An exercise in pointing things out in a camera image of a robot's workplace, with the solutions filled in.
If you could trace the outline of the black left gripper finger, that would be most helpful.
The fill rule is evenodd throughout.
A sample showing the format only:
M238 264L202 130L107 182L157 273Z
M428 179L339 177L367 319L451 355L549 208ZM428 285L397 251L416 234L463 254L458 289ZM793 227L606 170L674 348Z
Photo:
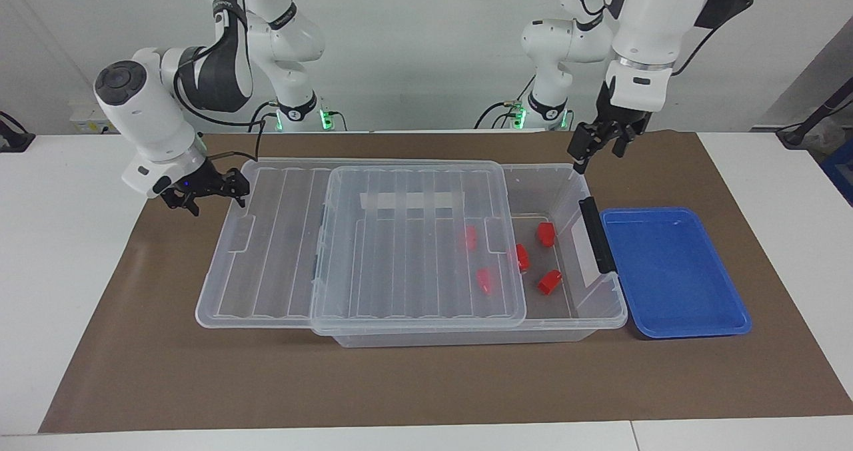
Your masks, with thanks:
M612 136L615 138L612 153L621 159L626 154L628 146L636 138L637 132L633 126L615 126Z
M567 153L574 159L573 169L580 175L584 175L588 166L588 160L595 153L595 128L590 125L578 125L572 133L572 139L567 148Z

